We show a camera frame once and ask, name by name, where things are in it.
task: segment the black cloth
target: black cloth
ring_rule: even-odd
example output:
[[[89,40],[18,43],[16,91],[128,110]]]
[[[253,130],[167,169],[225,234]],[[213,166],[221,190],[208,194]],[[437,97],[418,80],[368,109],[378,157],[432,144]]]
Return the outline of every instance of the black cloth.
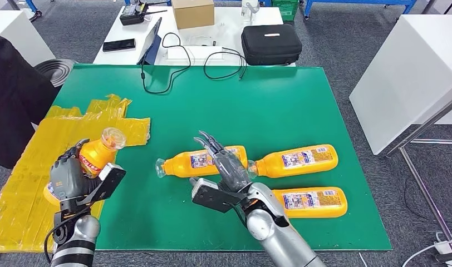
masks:
[[[12,169],[57,96],[48,78],[0,36],[0,165]]]

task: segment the black case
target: black case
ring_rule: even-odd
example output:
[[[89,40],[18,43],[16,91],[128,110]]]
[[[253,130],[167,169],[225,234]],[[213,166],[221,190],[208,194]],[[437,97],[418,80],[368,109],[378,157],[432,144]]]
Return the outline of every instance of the black case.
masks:
[[[302,45],[293,26],[246,26],[241,34],[249,65],[286,65],[298,60]]]

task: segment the bottle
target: bottle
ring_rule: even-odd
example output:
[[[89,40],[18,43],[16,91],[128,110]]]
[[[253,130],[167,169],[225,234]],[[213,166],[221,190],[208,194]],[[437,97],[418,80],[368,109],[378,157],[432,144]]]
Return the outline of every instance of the bottle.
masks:
[[[289,218],[334,218],[347,212],[347,200],[337,187],[272,190]]]
[[[331,145],[307,146],[275,152],[261,160],[249,160],[249,177],[280,178],[292,175],[328,171],[336,167],[337,153]]]
[[[103,130],[101,138],[88,142],[80,149],[78,158],[84,171],[95,178],[108,162],[115,160],[116,152],[126,145],[126,136],[118,129]]]
[[[54,206],[59,206],[59,199],[54,195],[54,188],[52,187],[52,182],[49,182],[42,190],[42,195]]]
[[[247,168],[247,155],[243,146],[226,146],[225,149],[234,153],[242,165]],[[219,173],[206,150],[183,152],[168,160],[158,159],[155,163],[155,170],[159,177],[175,175],[187,178]]]

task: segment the green table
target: green table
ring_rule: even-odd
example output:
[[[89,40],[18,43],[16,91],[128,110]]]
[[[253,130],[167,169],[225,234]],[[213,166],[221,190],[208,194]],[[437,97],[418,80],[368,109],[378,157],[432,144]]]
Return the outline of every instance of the green table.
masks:
[[[146,66],[146,85],[161,91],[173,66]],[[236,67],[209,67],[211,75]],[[198,130],[223,145],[244,145],[249,159],[296,147],[331,144],[339,164],[327,172],[270,179],[271,189],[337,186],[348,200],[347,214],[335,219],[292,219],[313,249],[390,250],[391,245],[362,173],[351,140],[322,68],[248,67],[237,76],[212,81],[202,67],[174,80],[167,95],[144,92],[138,66],[76,65],[54,104],[78,106],[115,93],[132,100],[127,117],[151,117],[147,145],[127,147],[116,163],[127,174],[105,202],[98,249],[261,250],[236,214],[191,202],[188,179],[158,178],[158,158],[199,150]],[[219,176],[208,179],[219,181]]]

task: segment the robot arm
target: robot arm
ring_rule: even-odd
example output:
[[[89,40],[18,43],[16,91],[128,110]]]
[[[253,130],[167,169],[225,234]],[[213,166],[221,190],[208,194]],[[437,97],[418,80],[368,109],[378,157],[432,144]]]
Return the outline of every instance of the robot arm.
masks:
[[[108,163],[95,179],[85,176],[78,159],[85,142],[88,139],[67,150],[51,167],[51,183],[61,210],[54,214],[54,228],[46,235],[44,250],[54,267],[92,266],[100,223],[90,214],[90,207],[108,199],[126,174],[120,166]],[[52,259],[47,253],[51,234],[55,242]]]
[[[222,179],[216,184],[204,178],[190,178],[192,201],[221,212],[239,205],[245,215],[242,219],[237,211],[243,224],[278,267],[325,267],[290,224],[272,191],[265,184],[251,182],[247,170],[233,153],[207,133],[200,131],[200,134],[206,140],[194,139],[213,158]]]

